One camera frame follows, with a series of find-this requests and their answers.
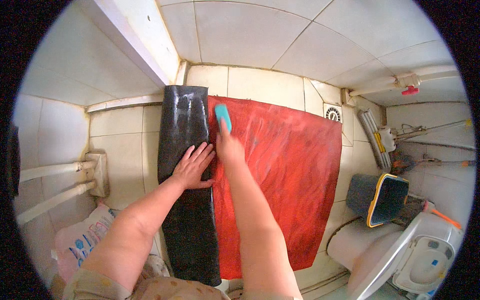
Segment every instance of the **white toilet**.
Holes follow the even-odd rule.
[[[391,276],[399,288],[421,294],[441,283],[462,237],[452,224],[422,212],[405,230],[391,223],[369,228],[364,220],[354,221],[332,237],[327,251],[351,272],[349,300],[369,297]]]

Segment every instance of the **wet black towel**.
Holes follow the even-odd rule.
[[[160,138],[158,183],[165,181],[185,151],[209,141],[206,87],[165,87]],[[202,180],[210,179],[210,167]],[[221,283],[212,189],[186,190],[163,222],[167,253],[174,276],[217,286]]]

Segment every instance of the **plastic bag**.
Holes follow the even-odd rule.
[[[94,247],[105,237],[114,215],[104,205],[80,223],[60,229],[55,235],[55,251],[59,275],[68,282]]]

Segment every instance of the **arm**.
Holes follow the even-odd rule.
[[[283,233],[245,163],[243,146],[230,136],[224,120],[221,121],[221,135],[217,136],[216,147],[225,166],[240,233],[245,290],[301,299]]]
[[[213,145],[202,143],[192,154],[194,148],[188,148],[170,178],[115,218],[105,238],[81,268],[96,271],[133,290],[152,249],[153,237],[175,201],[185,189],[212,185],[212,180],[200,178],[215,155]]]

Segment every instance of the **floor drain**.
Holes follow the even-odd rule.
[[[335,105],[324,104],[324,116],[326,119],[342,122],[342,108]]]

